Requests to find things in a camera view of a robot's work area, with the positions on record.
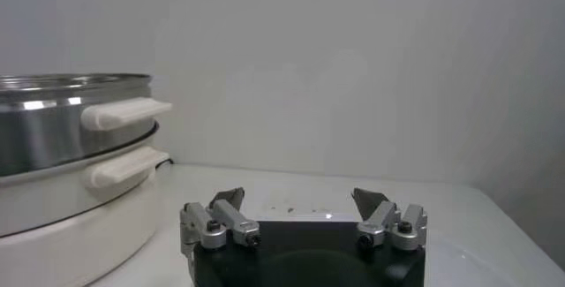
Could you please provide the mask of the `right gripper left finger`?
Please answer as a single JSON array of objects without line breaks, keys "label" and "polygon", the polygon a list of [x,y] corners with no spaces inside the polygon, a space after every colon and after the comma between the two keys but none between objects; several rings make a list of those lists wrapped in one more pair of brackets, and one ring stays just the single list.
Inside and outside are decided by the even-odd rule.
[{"label": "right gripper left finger", "polygon": [[197,246],[205,251],[221,250],[228,244],[229,233],[237,245],[260,245],[260,224],[240,212],[244,196],[244,188],[237,187],[218,192],[206,207],[199,202],[184,204],[179,214],[181,253],[191,265]]}]

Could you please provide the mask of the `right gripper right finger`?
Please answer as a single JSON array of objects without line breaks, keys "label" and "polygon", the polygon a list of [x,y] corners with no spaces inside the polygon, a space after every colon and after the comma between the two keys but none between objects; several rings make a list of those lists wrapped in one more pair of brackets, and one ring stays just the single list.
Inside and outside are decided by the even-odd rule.
[{"label": "right gripper right finger", "polygon": [[410,204],[402,214],[383,193],[355,188],[351,196],[362,218],[356,226],[359,249],[373,250],[387,241],[403,252],[426,246],[427,213],[423,207]]}]

